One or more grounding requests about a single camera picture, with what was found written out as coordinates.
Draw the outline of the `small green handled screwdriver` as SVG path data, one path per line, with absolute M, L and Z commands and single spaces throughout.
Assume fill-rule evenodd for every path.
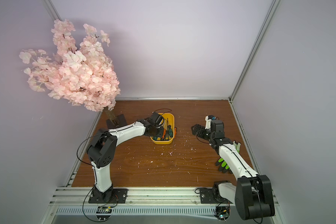
M 173 129 L 172 126 L 169 123 L 169 119 L 167 119 L 167 133 L 170 138 L 173 138 Z

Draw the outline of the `orange handled screwdriver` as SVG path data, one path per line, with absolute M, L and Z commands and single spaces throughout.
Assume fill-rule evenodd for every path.
M 161 137 L 162 141 L 166 140 L 166 133 L 167 133 L 167 119 L 164 120 L 164 124 L 163 124 L 163 134 Z

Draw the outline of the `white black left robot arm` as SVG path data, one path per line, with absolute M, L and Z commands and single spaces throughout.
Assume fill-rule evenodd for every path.
M 150 117 L 110 130 L 99 130 L 93 137 L 87 154 L 93 166 L 95 184 L 92 195 L 98 200 L 108 201 L 113 196 L 113 184 L 110 177 L 110 165 L 114 159 L 116 147 L 139 136 L 162 137 L 163 116 L 154 112 Z

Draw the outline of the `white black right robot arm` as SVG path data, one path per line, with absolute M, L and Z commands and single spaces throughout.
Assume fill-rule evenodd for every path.
M 220 170 L 230 170 L 237 181 L 215 183 L 217 196 L 235 204 L 242 220 L 273 217 L 275 207 L 272 185 L 266 175 L 260 175 L 239 154 L 238 143 L 225 137 L 224 123 L 206 117 L 206 125 L 195 124 L 192 134 L 206 140 L 220 156 Z

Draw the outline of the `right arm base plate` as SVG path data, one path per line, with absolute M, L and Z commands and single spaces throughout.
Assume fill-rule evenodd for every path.
M 201 204 L 213 204 L 213 203 L 234 203 L 226 198 L 221 197 L 217 190 L 213 188 L 197 188 L 195 193 L 199 195 Z

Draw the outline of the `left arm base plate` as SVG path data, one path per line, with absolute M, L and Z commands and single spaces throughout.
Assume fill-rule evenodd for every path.
M 125 203 L 128 189 L 109 188 L 105 192 L 99 191 L 96 187 L 90 193 L 88 203 Z

